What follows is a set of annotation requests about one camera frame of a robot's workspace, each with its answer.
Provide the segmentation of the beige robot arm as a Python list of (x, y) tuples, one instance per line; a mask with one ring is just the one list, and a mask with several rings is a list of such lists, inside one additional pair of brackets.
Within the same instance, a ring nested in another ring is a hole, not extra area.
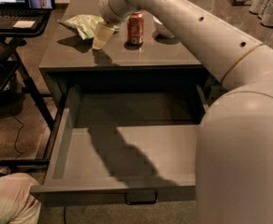
[(273, 49), (188, 0), (99, 0), (108, 23), (139, 10), (226, 90), (198, 129), (197, 224), (273, 224)]

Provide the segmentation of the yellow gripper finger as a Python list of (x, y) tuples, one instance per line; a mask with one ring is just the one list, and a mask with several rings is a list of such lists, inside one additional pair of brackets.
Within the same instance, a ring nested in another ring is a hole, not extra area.
[(97, 23), (93, 38), (93, 49), (102, 49), (114, 32), (115, 28), (112, 25), (103, 22)]

